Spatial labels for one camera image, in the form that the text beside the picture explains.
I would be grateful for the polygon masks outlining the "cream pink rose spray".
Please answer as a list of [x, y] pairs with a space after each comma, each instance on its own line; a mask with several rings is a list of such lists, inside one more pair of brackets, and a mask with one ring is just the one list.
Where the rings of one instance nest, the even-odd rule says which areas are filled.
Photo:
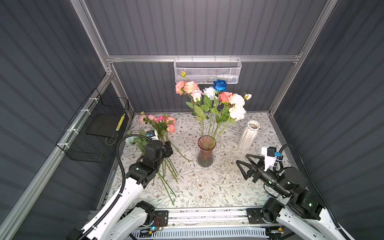
[[244, 94], [244, 96], [236, 93], [231, 93], [229, 97], [228, 105], [239, 105], [245, 108], [246, 101], [249, 101], [252, 98], [252, 94]]

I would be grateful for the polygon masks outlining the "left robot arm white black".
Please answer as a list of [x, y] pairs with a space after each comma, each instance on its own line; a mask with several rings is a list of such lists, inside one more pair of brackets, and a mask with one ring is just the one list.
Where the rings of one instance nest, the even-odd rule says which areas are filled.
[[124, 240], [141, 226], [150, 226], [155, 207], [141, 201], [123, 216], [129, 205], [157, 175], [163, 159], [173, 154], [170, 141], [151, 140], [143, 158], [130, 166], [119, 191], [81, 230], [73, 229], [68, 240]]

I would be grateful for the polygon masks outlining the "white rose stem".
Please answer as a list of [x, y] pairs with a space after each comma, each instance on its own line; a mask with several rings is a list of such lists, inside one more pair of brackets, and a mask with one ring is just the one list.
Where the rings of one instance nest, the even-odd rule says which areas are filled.
[[219, 97], [217, 95], [217, 91], [214, 87], [208, 87], [203, 90], [204, 95], [204, 105], [206, 106], [205, 109], [208, 110], [211, 114], [210, 116], [210, 127], [209, 129], [212, 131], [209, 136], [214, 137], [215, 136], [215, 127], [216, 127], [216, 120], [217, 120], [217, 107], [219, 105]]

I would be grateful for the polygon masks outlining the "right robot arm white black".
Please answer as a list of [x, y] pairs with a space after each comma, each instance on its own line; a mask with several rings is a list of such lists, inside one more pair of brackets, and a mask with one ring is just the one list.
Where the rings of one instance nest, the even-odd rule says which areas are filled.
[[245, 180], [263, 182], [286, 203], [270, 197], [260, 210], [248, 208], [250, 224], [264, 221], [278, 223], [304, 240], [352, 240], [340, 224], [336, 224], [321, 200], [306, 189], [308, 179], [298, 169], [286, 167], [280, 173], [265, 169], [265, 158], [247, 154], [247, 162], [236, 161]]

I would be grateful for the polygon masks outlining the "pink glass vase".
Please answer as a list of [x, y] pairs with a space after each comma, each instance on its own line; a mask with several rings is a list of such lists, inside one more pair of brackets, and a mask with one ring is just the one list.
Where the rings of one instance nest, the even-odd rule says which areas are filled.
[[197, 162], [201, 167], [208, 168], [213, 164], [213, 150], [216, 145], [216, 140], [211, 136], [202, 136], [199, 138], [198, 147], [200, 148], [200, 151], [197, 157]]

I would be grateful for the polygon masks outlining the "white ribbed ceramic vase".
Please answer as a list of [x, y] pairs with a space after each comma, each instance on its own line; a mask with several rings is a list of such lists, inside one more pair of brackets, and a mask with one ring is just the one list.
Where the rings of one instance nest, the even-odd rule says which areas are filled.
[[249, 121], [238, 143], [238, 149], [246, 153], [253, 144], [261, 125], [257, 121]]

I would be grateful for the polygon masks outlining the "bunch of artificial flowers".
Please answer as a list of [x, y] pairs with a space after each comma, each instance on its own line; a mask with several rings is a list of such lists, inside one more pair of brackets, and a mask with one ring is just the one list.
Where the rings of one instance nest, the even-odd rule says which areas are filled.
[[[127, 138], [126, 142], [128, 145], [133, 145], [138, 150], [140, 150], [142, 156], [145, 154], [145, 147], [149, 144], [149, 140], [145, 139], [145, 137], [147, 137], [146, 131], [156, 130], [159, 135], [159, 141], [163, 143], [165, 143], [166, 141], [170, 141], [169, 134], [174, 133], [176, 131], [176, 119], [167, 114], [157, 117], [155, 115], [141, 112], [139, 117], [139, 123], [140, 125], [143, 125], [146, 128], [139, 130], [138, 135], [136, 137], [131, 136]], [[172, 142], [171, 144], [172, 149], [180, 154], [180, 150]], [[158, 173], [158, 177], [161, 183], [163, 184], [164, 189], [168, 197], [170, 198], [172, 205], [174, 205], [177, 196], [168, 181], [166, 180], [167, 173], [171, 174], [172, 178], [175, 181], [178, 181], [178, 173], [176, 167], [170, 158], [165, 158], [163, 160], [163, 163], [161, 164], [161, 170]]]

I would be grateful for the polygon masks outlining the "blue artificial rose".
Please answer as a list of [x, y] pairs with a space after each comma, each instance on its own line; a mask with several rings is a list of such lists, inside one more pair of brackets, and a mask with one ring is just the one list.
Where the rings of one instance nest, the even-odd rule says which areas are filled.
[[214, 98], [211, 113], [214, 115], [215, 122], [217, 124], [213, 136], [216, 138], [217, 132], [223, 123], [223, 113], [229, 102], [231, 93], [227, 92], [227, 83], [224, 80], [214, 81]]

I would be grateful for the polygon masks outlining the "items in white basket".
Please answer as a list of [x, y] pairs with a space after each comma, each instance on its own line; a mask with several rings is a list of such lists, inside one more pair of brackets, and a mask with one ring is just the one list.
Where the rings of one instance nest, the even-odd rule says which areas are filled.
[[229, 84], [237, 84], [239, 81], [238, 75], [197, 75], [194, 77], [193, 81], [198, 84], [212, 84], [215, 81], [223, 80]]

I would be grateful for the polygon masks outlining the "cream rose stem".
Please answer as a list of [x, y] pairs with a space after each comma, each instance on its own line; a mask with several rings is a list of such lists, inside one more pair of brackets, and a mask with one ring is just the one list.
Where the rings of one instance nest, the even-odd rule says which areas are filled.
[[217, 142], [230, 125], [243, 120], [245, 114], [246, 110], [243, 106], [225, 104], [220, 114], [216, 115], [217, 126], [212, 136], [214, 141]]

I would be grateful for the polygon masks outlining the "pink carnation stem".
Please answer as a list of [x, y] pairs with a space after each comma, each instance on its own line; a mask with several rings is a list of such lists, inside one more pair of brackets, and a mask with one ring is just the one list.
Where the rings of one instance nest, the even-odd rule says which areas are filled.
[[187, 74], [185, 71], [181, 71], [181, 78], [183, 80], [177, 82], [175, 86], [175, 90], [178, 95], [188, 96], [188, 94], [190, 94], [192, 91], [200, 89], [197, 83], [195, 83], [194, 81], [187, 80]]

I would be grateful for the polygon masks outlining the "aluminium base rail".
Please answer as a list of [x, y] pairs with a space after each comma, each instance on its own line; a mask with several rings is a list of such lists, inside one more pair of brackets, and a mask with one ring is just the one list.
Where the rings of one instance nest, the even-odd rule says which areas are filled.
[[298, 224], [294, 225], [294, 217], [289, 217], [287, 213], [281, 213], [272, 222], [267, 221], [261, 206], [256, 207], [219, 207], [219, 208], [187, 208], [187, 209], [159, 209], [147, 203], [140, 204], [131, 210], [123, 212], [112, 209], [102, 218], [102, 214], [106, 212], [103, 208], [94, 216], [84, 227], [82, 231], [88, 229], [103, 230], [105, 233], [113, 231], [118, 224], [127, 226], [132, 224], [134, 229], [142, 227], [150, 227], [152, 224], [160, 227], [176, 226], [194, 226], [203, 224], [227, 225], [230, 223], [246, 225], [258, 225], [262, 227], [274, 226], [279, 224], [285, 226], [293, 232], [296, 232]]

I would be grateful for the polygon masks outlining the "floral patterned table mat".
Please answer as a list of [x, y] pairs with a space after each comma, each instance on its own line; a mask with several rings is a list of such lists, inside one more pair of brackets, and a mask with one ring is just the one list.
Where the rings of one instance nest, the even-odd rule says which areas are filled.
[[260, 124], [249, 154], [260, 155], [262, 147], [281, 146], [268, 113], [248, 113], [236, 125], [222, 134], [213, 151], [210, 167], [198, 165], [200, 128], [190, 114], [174, 114], [176, 130], [169, 135], [174, 154], [171, 157], [177, 175], [166, 170], [165, 178], [156, 177], [138, 195], [137, 202], [146, 201], [158, 209], [248, 207], [261, 206], [276, 192], [263, 182], [245, 180], [236, 161], [245, 161], [246, 154], [238, 150], [238, 142], [249, 121]]

